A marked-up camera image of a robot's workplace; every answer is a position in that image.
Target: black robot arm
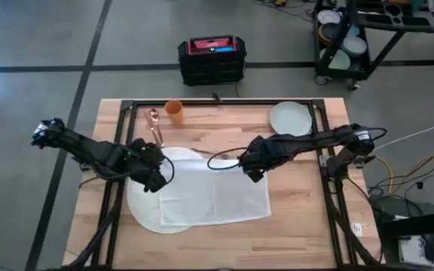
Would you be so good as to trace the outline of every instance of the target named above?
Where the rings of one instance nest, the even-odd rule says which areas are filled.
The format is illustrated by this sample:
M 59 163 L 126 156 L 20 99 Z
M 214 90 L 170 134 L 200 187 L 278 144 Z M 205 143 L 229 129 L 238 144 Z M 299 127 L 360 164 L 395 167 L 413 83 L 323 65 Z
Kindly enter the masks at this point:
M 111 142 L 96 142 L 65 128 L 59 118 L 43 120 L 32 135 L 32 145 L 40 148 L 61 148 L 73 154 L 81 165 L 89 165 L 95 174 L 106 181 L 126 177 L 144 185 L 145 192 L 156 192 L 168 182 L 160 173 L 166 157 L 153 143 L 136 139 L 130 146 Z
M 300 153 L 338 145 L 343 145 L 343 150 L 327 161 L 332 177 L 340 174 L 356 156 L 367 155 L 374 149 L 369 128 L 351 124 L 310 135 L 273 135 L 267 139 L 258 136 L 239 157 L 239 162 L 244 173 L 257 182 L 264 172 L 283 165 Z

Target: copper spoon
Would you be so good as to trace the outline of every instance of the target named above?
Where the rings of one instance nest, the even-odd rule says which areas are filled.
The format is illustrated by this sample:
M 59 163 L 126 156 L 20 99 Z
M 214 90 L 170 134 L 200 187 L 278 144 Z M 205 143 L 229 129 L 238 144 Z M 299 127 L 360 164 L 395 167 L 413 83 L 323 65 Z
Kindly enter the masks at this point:
M 160 146 L 163 148 L 165 143 L 164 143 L 164 138 L 162 137 L 162 132 L 160 131 L 160 127 L 158 126 L 158 112 L 155 108 L 150 109 L 149 111 L 150 113 L 150 118 L 151 120 L 155 123 L 155 126 L 157 127 L 157 131 L 158 131 L 158 137 L 160 137 Z

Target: gray floor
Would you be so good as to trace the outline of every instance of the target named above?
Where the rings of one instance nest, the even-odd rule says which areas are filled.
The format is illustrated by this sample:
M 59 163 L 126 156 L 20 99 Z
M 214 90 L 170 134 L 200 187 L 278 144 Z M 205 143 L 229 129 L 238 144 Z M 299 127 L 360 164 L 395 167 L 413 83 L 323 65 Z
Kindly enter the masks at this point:
M 0 1 L 0 66 L 83 65 L 103 0 Z M 304 14 L 306 5 L 289 11 Z M 175 63 L 186 38 L 234 34 L 250 62 L 312 60 L 310 24 L 250 0 L 114 0 L 95 58 L 97 65 Z M 368 32 L 371 55 L 390 33 Z M 387 60 L 434 59 L 434 34 L 407 34 Z M 242 97 L 344 97 L 352 121 L 383 126 L 377 145 L 434 126 L 434 66 L 380 67 L 348 92 L 343 82 L 313 82 L 313 69 L 247 69 Z M 0 73 L 0 266 L 22 270 L 41 214 L 57 151 L 29 145 L 41 119 L 68 118 L 80 72 Z M 100 99 L 234 96 L 229 86 L 186 87 L 178 71 L 92 72 L 76 130 L 90 135 Z M 376 152 L 396 175 L 434 153 L 434 130 Z M 385 178 L 378 162 L 365 168 L 368 185 Z M 81 173 L 67 160 L 39 268 L 59 266 Z M 434 203 L 434 179 L 410 199 Z

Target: metal cart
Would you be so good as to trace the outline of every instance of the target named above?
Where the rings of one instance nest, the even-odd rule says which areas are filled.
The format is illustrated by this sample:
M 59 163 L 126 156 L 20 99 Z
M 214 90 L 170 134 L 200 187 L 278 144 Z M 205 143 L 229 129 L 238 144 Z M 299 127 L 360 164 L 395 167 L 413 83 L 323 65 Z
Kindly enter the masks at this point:
M 317 19 L 317 14 L 326 9 L 342 13 L 341 21 L 336 26 L 329 46 L 320 41 L 318 34 L 321 23 Z M 329 68 L 329 64 L 338 49 L 341 48 L 351 24 L 359 27 L 358 37 L 368 45 L 368 49 L 359 57 L 350 57 L 351 66 L 347 70 Z M 396 32 L 374 61 L 371 61 L 369 56 L 366 28 Z M 347 0 L 345 7 L 334 7 L 324 3 L 324 0 L 317 0 L 313 13 L 315 82 L 327 84 L 328 80 L 333 78 L 347 79 L 349 89 L 356 90 L 359 88 L 357 82 L 369 78 L 406 32 L 434 32 L 434 18 L 427 5 L 421 5 L 417 11 L 412 11 L 410 4 L 395 4 L 381 0 Z M 326 46 L 327 49 L 324 54 L 319 57 L 319 52 Z

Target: wooden tabletop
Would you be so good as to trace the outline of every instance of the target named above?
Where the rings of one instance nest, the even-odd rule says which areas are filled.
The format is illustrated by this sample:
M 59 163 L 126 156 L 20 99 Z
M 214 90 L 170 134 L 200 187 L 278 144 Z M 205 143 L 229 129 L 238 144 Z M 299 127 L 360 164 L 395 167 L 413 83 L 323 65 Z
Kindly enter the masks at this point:
M 348 124 L 341 98 L 324 99 L 330 127 Z M 100 103 L 93 132 L 95 140 L 113 141 L 120 99 Z M 272 105 L 185 106 L 184 123 L 175 126 L 162 108 L 160 130 L 166 147 L 195 148 L 218 152 L 247 146 L 257 135 L 270 136 L 269 112 Z M 134 138 L 154 142 L 139 107 Z M 85 173 L 84 179 L 92 177 Z M 350 169 L 350 177 L 365 190 L 361 170 Z M 115 247 L 114 269 L 301 269 L 334 268 L 329 223 L 322 194 L 316 152 L 299 154 L 294 161 L 267 175 L 272 215 L 254 221 L 192 227 L 177 234 L 153 233 L 131 215 L 126 194 Z M 96 231 L 105 182 L 98 180 L 80 189 L 68 239 L 64 263 L 75 259 Z M 362 244 L 377 259 L 380 241 L 371 207 L 348 181 L 344 195 L 351 223 L 362 225 Z M 340 232 L 341 250 L 347 250 Z M 106 253 L 106 236 L 102 257 Z

